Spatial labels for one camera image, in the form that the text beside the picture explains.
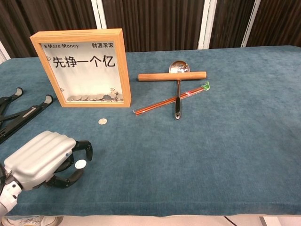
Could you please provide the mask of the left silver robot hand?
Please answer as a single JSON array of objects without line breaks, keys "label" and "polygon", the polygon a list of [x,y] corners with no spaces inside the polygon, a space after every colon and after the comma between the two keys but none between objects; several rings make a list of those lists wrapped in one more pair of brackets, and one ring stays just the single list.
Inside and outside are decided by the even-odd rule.
[{"label": "left silver robot hand", "polygon": [[24,191],[43,184],[68,188],[80,179],[83,169],[77,169],[68,178],[60,178],[55,173],[69,168],[74,163],[73,153],[78,150],[85,150],[87,160],[92,160],[93,148],[89,141],[76,141],[57,132],[44,131],[5,159],[7,182],[16,181]]}]

